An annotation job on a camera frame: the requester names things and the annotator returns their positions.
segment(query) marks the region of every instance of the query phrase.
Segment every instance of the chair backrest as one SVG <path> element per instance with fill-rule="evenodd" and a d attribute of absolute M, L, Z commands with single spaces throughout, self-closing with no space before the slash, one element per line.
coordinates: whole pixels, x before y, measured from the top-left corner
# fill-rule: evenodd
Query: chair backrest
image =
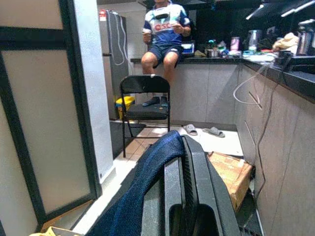
<path fill-rule="evenodd" d="M 167 92 L 170 86 L 166 79 L 159 75 L 130 75 L 120 83 L 120 91 L 126 93 Z"/>

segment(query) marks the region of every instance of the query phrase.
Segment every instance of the chair seat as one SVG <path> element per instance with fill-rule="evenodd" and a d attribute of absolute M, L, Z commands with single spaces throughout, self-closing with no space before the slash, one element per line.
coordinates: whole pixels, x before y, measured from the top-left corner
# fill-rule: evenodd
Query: chair seat
<path fill-rule="evenodd" d="M 147 107 L 142 106 L 142 104 L 131 105 L 126 117 L 138 120 L 167 119 L 167 107 L 161 107 L 161 104 Z"/>

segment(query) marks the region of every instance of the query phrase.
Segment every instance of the cardboard box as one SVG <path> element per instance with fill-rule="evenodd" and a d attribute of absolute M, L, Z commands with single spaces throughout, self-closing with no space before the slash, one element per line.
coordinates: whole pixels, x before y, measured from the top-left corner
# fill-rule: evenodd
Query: cardboard box
<path fill-rule="evenodd" d="M 83 236 L 70 230 L 49 227 L 45 233 L 31 234 L 30 236 Z"/>
<path fill-rule="evenodd" d="M 217 152 L 209 153 L 208 158 L 225 183 L 234 210 L 238 211 L 250 184 L 252 166 L 244 159 Z"/>

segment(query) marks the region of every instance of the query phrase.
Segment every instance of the black backsplash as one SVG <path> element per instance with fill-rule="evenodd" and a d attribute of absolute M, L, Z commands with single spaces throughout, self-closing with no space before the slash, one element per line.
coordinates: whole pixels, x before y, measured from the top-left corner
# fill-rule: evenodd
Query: black backsplash
<path fill-rule="evenodd" d="M 222 40 L 230 47 L 233 36 L 240 37 L 240 50 L 246 49 L 242 42 L 247 38 L 249 30 L 263 30 L 263 38 L 266 38 L 266 32 L 269 27 L 275 26 L 277 31 L 270 38 L 272 43 L 277 37 L 284 37 L 287 33 L 293 32 L 297 35 L 298 23 L 308 19 L 315 19 L 315 5 L 305 8 L 296 14 L 281 17 L 284 9 L 294 7 L 294 4 L 301 5 L 301 1 L 291 1 L 278 5 L 269 3 L 264 7 L 263 15 L 253 16 L 249 20 L 246 17 L 256 8 L 238 8 L 238 9 L 199 9 L 196 15 L 196 48 L 203 51 L 205 43 L 209 39 L 215 39 L 218 43 Z"/>

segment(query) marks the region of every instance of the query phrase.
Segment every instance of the refrigerator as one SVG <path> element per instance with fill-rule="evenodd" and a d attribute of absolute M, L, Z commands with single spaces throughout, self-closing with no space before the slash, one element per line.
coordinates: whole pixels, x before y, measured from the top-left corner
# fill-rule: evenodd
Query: refrigerator
<path fill-rule="evenodd" d="M 128 76 L 126 19 L 106 10 L 106 17 L 99 17 L 99 29 L 103 52 L 103 66 L 110 119 L 118 119 L 115 101 L 120 98 L 119 85 Z"/>

